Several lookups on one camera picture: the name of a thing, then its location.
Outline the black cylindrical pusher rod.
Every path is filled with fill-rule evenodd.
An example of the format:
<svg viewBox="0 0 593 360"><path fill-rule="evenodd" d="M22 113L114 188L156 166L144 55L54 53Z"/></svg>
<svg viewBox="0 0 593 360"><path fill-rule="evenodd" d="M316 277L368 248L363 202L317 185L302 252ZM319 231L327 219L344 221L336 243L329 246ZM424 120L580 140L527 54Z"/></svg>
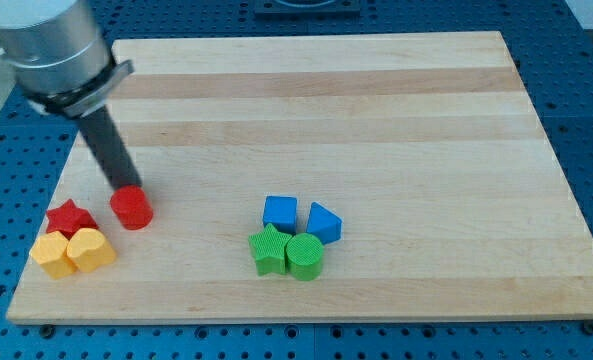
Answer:
<svg viewBox="0 0 593 360"><path fill-rule="evenodd" d="M142 185L142 179L105 106L80 117L77 126L113 190Z"/></svg>

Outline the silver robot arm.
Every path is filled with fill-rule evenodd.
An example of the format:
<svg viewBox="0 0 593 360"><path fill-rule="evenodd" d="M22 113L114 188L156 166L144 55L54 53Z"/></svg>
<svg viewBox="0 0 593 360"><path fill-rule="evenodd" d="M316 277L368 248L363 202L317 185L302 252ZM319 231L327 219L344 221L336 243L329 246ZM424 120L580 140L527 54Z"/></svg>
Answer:
<svg viewBox="0 0 593 360"><path fill-rule="evenodd" d="M106 107L134 72L118 62L85 0L0 0L0 57L39 113L76 123L113 189L142 184Z"/></svg>

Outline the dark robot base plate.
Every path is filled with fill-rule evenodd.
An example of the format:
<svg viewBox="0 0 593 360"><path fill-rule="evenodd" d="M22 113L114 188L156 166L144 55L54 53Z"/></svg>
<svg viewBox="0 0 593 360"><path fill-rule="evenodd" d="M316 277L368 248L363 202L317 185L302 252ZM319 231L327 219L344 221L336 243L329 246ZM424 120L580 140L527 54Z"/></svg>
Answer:
<svg viewBox="0 0 593 360"><path fill-rule="evenodd" d="M361 0L253 0L256 16L279 15L355 15Z"/></svg>

